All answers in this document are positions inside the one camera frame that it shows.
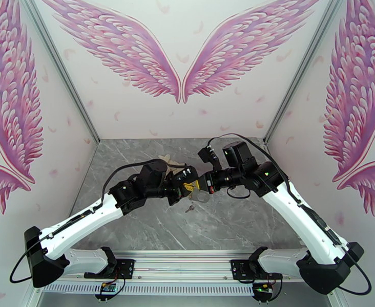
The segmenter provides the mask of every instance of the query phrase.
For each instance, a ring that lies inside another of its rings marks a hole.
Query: gray marble surface
[[[212,147],[223,167],[227,166],[222,147],[237,139],[218,139]],[[117,167],[124,164],[171,155],[171,159],[196,167],[201,175],[211,170],[203,164],[197,152],[206,146],[205,139],[158,140],[102,140],[91,163],[73,213],[96,201],[104,181]],[[254,148],[255,157],[264,162],[264,156]],[[119,172],[111,181],[112,187],[140,167]],[[246,195],[237,187],[234,195]],[[119,250],[248,250],[259,246],[271,248],[298,248],[300,240],[292,228],[264,200],[252,193],[249,199],[236,200],[225,190],[211,195],[207,203],[182,199],[169,207],[166,199],[149,199],[145,206],[125,217],[96,230],[76,248],[94,249],[109,246]]]

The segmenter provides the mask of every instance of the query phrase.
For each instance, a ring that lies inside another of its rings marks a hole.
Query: white wall
[[[26,184],[31,191],[21,188],[12,191],[4,215],[0,212],[0,306],[18,306],[29,284],[11,284],[8,280],[25,250],[24,231],[31,226],[43,228],[55,224],[68,215],[96,148],[23,10],[21,19],[32,39],[44,140],[42,155],[30,164],[29,172],[35,183]],[[0,165],[11,169],[1,154]],[[14,278],[28,275],[24,260]]]
[[[119,11],[143,23],[157,38],[182,81],[203,43],[221,22],[248,8],[277,0],[83,1],[107,8],[109,12]],[[194,94],[186,104],[182,100],[177,104],[169,94],[154,98],[129,85],[126,76],[120,77],[102,65],[100,59],[62,30],[50,6],[43,0],[35,2],[100,137],[136,139],[203,138],[229,131],[263,137],[328,0],[318,0],[311,7],[313,14],[306,25],[267,55],[261,64],[239,80],[232,80],[232,85],[221,92],[210,97]],[[288,25],[295,20],[290,18]],[[114,32],[113,38],[121,37],[116,30]]]
[[[375,11],[375,0],[369,1]],[[371,210],[365,212],[364,200],[357,190],[351,187],[338,190],[340,181],[332,182],[338,171],[337,162],[324,153],[323,143],[323,125],[328,124],[324,114],[330,57],[335,46],[334,35],[340,19],[346,16],[346,8],[345,3],[330,26],[269,148],[302,196],[329,225],[348,241],[358,241],[363,246],[365,254],[359,264],[372,281],[372,293],[365,297],[345,296],[350,306],[375,306],[375,217]],[[347,105],[351,102],[350,98],[344,101]],[[360,165],[371,161],[375,161],[375,140]],[[343,286],[360,292],[365,290],[366,282],[353,269]]]

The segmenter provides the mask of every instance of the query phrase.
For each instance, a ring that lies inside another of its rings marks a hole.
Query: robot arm
[[[152,161],[140,174],[121,181],[105,195],[72,217],[49,228],[32,227],[25,232],[27,258],[34,287],[43,287],[64,274],[92,273],[111,275],[116,260],[109,248],[96,251],[70,249],[72,245],[104,224],[142,207],[147,198],[168,198],[170,205],[188,196],[184,184],[198,181],[199,188],[214,193],[222,188],[244,185],[273,206],[304,241],[306,248],[271,250],[261,247],[249,258],[251,269],[262,276],[280,273],[302,277],[319,293],[327,294],[339,286],[358,261],[363,249],[348,243],[327,226],[296,192],[292,183],[272,162],[257,164],[246,143],[226,146],[224,154],[230,168],[221,169],[210,146],[199,152],[213,170],[198,178],[196,170],[185,166],[175,175],[166,175],[164,161]]]

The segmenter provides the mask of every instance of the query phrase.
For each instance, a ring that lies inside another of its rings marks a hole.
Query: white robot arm
[[[198,181],[200,189],[209,193],[237,185],[253,190],[275,208],[304,241],[306,247],[301,249],[261,247],[256,250],[249,258],[256,277],[262,279],[266,273],[301,277],[322,294],[338,287],[363,255],[361,246],[348,243],[329,228],[274,161],[257,164],[244,142],[230,144],[223,151],[230,165],[224,170],[210,146],[199,152],[201,159],[214,167],[201,177],[191,166],[183,166],[176,175],[166,175],[167,164],[162,160],[141,163],[144,166],[140,174],[119,182],[101,199],[67,220],[42,230],[28,229],[25,232],[27,251],[21,259],[25,255],[28,258],[33,285],[43,287],[72,273],[112,275],[116,260],[109,248],[93,251],[70,248],[99,227],[143,206],[147,198],[167,197],[170,205],[175,204],[190,194],[185,183]]]

